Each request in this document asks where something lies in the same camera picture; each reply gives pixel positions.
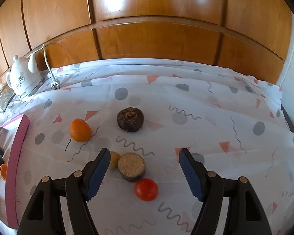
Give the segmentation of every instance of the orange fruit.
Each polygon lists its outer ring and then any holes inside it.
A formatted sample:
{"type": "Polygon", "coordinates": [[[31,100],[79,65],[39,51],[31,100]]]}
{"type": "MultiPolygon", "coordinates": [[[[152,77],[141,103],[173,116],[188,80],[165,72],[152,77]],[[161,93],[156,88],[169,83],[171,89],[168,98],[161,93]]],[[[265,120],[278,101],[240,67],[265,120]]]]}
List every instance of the orange fruit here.
{"type": "Polygon", "coordinates": [[[0,176],[5,181],[6,179],[6,170],[8,169],[8,166],[6,164],[1,164],[0,166],[0,176]]]}
{"type": "Polygon", "coordinates": [[[92,129],[80,118],[76,118],[71,122],[69,131],[71,138],[77,142],[87,141],[92,135],[92,129]]]}

